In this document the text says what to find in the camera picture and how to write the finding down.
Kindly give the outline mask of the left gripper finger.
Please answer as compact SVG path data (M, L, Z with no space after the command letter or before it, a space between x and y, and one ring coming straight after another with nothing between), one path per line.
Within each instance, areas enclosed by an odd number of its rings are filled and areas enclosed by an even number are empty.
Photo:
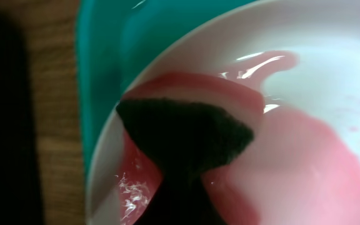
M164 170L163 180L135 225L226 225L211 202L201 175Z

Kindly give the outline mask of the green and red sponge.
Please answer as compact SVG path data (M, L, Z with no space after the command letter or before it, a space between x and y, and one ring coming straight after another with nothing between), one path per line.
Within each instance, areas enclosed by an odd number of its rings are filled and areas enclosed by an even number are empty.
M262 94L247 86L180 72L134 87L116 106L135 145L166 176L187 179L236 159L263 111Z

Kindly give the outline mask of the white plate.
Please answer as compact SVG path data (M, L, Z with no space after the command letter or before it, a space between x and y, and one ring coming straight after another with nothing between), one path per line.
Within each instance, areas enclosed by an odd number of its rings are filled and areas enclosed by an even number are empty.
M228 224L360 225L360 0L259 1L167 48L129 86L207 78L264 97L252 144L202 177Z

